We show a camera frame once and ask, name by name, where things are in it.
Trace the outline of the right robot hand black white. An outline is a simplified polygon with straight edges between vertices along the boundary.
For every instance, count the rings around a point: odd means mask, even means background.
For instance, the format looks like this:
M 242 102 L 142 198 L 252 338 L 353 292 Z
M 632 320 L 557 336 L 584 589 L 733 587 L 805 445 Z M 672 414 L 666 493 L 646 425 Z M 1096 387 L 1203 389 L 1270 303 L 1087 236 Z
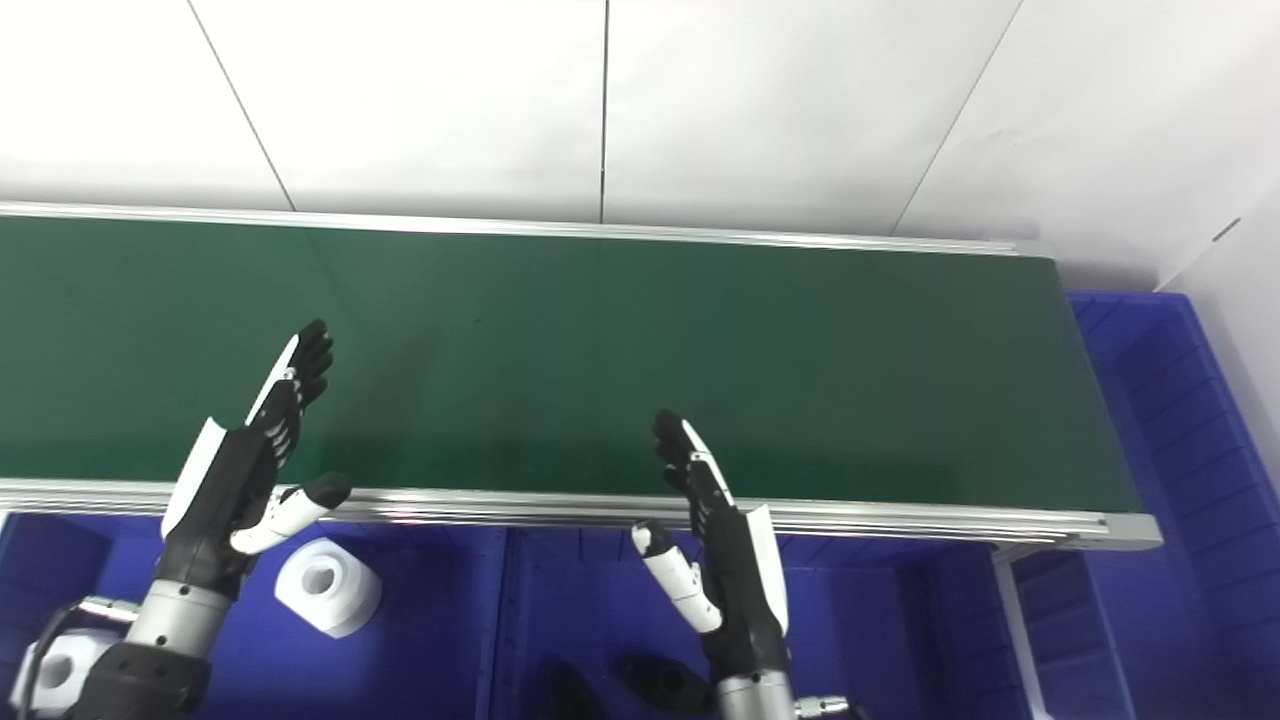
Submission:
M 787 594 L 769 509 L 739 506 L 713 452 L 678 414 L 659 410 L 652 433 L 664 482 L 687 501 L 701 561 L 687 560 L 657 519 L 636 521 L 631 539 L 699 635 L 710 683 L 788 673 Z

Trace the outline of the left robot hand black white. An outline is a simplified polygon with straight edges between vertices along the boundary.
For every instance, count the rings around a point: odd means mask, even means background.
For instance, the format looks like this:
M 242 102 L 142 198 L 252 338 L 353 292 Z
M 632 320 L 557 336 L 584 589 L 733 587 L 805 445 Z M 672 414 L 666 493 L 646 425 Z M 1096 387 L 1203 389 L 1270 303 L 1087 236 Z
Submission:
M 326 323 L 310 322 L 285 342 L 239 425 L 205 420 L 163 515 L 155 582 L 234 601 L 259 555 L 349 498 L 353 484 L 338 471 L 278 487 L 305 414 L 326 389 L 333 345 Z

